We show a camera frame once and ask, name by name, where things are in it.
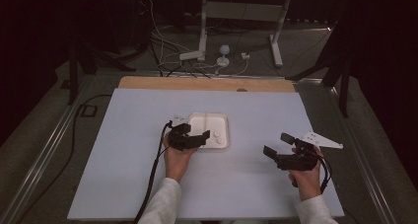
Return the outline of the black tripod stand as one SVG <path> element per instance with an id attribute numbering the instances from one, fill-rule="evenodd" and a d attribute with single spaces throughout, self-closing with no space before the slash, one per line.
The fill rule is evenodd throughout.
<path id="1" fill-rule="evenodd" d="M 69 105 L 73 105 L 79 94 L 79 73 L 78 68 L 81 67 L 85 74 L 95 74 L 98 67 L 94 61 L 94 57 L 104 60 L 111 66 L 120 71 L 133 72 L 130 68 L 116 59 L 110 57 L 104 52 L 93 47 L 88 42 L 79 38 L 74 38 L 69 41 L 69 81 L 68 88 L 70 96 L 68 100 Z"/>
<path id="2" fill-rule="evenodd" d="M 315 72 L 327 68 L 321 85 L 326 88 L 335 86 L 340 80 L 338 106 L 341 113 L 347 117 L 347 98 L 352 53 L 352 31 L 347 30 L 341 22 L 338 22 L 323 47 L 314 66 L 296 75 L 286 76 L 287 80 L 300 81 Z"/>

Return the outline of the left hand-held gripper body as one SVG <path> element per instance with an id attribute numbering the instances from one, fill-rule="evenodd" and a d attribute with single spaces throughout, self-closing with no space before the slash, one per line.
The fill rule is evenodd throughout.
<path id="1" fill-rule="evenodd" d="M 179 151 L 199 147 L 200 145 L 197 143 L 198 135 L 191 136 L 189 135 L 189 132 L 180 132 L 180 125 L 183 123 L 189 124 L 186 117 L 176 115 L 173 118 L 172 124 L 170 125 L 171 131 L 169 132 L 169 145 Z"/>

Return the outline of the wooden table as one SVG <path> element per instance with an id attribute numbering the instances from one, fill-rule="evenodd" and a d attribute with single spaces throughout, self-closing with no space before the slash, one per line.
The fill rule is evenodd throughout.
<path id="1" fill-rule="evenodd" d="M 118 87 L 120 89 L 154 89 L 154 90 L 193 90 L 193 91 L 228 91 L 236 92 L 238 88 L 248 92 L 295 93 L 291 81 L 268 79 L 209 79 L 182 77 L 142 77 L 125 76 Z"/>

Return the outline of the black square floor socket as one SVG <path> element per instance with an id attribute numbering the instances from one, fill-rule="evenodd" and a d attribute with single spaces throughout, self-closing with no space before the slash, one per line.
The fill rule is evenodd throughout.
<path id="1" fill-rule="evenodd" d="M 97 106 L 84 105 L 82 106 L 80 117 L 95 117 L 97 112 Z"/>

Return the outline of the light blue table mat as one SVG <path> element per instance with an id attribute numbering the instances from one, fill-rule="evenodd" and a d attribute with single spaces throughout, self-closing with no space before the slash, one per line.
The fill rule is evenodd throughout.
<path id="1" fill-rule="evenodd" d="M 165 176 L 154 162 L 164 125 L 176 115 L 227 116 L 230 145 L 193 154 L 182 179 L 180 219 L 294 217 L 299 202 L 286 172 L 262 153 L 291 151 L 282 133 L 301 137 L 311 124 L 296 93 L 180 90 L 114 91 L 68 216 L 72 220 L 132 220 L 148 182 Z"/>

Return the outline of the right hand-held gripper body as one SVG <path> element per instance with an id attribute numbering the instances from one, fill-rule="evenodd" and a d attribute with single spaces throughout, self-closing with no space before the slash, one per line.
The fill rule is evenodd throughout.
<path id="1" fill-rule="evenodd" d="M 330 140 L 315 132 L 308 132 L 302 138 L 295 137 L 294 145 L 297 152 L 292 155 L 279 155 L 275 158 L 277 167 L 281 170 L 310 171 L 316 161 L 322 158 L 315 152 L 315 147 L 342 149 L 343 144 Z"/>

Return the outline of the white square tray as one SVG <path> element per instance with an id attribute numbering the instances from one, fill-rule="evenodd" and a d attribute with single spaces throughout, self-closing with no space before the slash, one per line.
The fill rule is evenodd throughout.
<path id="1" fill-rule="evenodd" d="M 202 149 L 225 149 L 230 145 L 230 130 L 228 118 L 223 113 L 207 112 L 207 126 L 204 125 L 205 112 L 195 112 L 189 116 L 189 124 L 191 125 L 191 131 L 189 135 L 201 135 L 206 130 L 210 131 L 210 138 L 206 141 L 205 145 L 202 145 Z M 214 131 L 221 133 L 218 138 L 224 138 L 224 144 L 217 144 L 216 137 L 214 137 Z"/>

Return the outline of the person's left hand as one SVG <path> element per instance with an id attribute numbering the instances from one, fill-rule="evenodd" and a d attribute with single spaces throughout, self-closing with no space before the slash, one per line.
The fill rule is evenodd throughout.
<path id="1" fill-rule="evenodd" d="M 180 183 L 187 171 L 191 156 L 197 151 L 197 148 L 179 151 L 170 145 L 168 134 L 165 135 L 163 142 L 166 148 L 164 154 L 166 177 Z"/>

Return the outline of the metal floor rail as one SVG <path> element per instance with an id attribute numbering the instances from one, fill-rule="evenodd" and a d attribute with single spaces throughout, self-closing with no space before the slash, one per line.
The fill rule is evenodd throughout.
<path id="1" fill-rule="evenodd" d="M 0 224 L 14 224 L 75 114 L 69 93 L 53 87 L 0 147 Z"/>
<path id="2" fill-rule="evenodd" d="M 349 143 L 345 148 L 349 148 L 354 156 L 357 166 L 362 175 L 365 186 L 377 210 L 377 213 L 383 224 L 398 224 L 395 220 L 393 212 L 388 206 L 386 198 L 383 194 L 380 184 L 373 173 L 372 167 L 363 151 L 359 139 L 356 137 L 350 121 L 342 115 L 339 108 L 338 93 L 334 88 L 327 89 L 327 95 L 330 98 L 332 107 L 336 113 L 337 118 L 342 124 L 344 134 L 348 137 Z"/>

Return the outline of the white metal stand frame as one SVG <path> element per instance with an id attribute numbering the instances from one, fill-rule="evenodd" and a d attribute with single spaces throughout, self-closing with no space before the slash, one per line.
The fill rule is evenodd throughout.
<path id="1" fill-rule="evenodd" d="M 279 37 L 289 10 L 291 0 L 284 0 L 280 5 L 220 2 L 202 0 L 201 2 L 201 28 L 198 44 L 199 55 L 197 60 L 203 62 L 206 56 L 206 20 L 208 18 L 228 20 L 249 20 L 275 22 L 277 24 L 275 33 L 269 36 L 269 43 L 274 59 L 274 65 L 281 67 L 283 59 L 279 48 Z"/>

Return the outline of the white power strip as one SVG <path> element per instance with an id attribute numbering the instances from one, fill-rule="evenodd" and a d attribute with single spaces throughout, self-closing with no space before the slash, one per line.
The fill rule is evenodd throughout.
<path id="1" fill-rule="evenodd" d="M 204 53 L 200 50 L 196 50 L 196 51 L 190 51 L 190 52 L 186 52 L 186 53 L 181 53 L 179 55 L 179 60 L 180 61 L 185 61 L 185 60 L 190 60 L 190 59 L 197 59 L 200 57 L 203 57 Z"/>

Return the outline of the person's right hand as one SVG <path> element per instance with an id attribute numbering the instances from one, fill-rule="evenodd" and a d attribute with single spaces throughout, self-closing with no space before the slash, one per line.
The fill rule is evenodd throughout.
<path id="1" fill-rule="evenodd" d="M 289 179 L 297 184 L 301 201 L 321 195 L 320 166 L 320 161 L 316 161 L 315 167 L 310 171 L 289 171 Z"/>

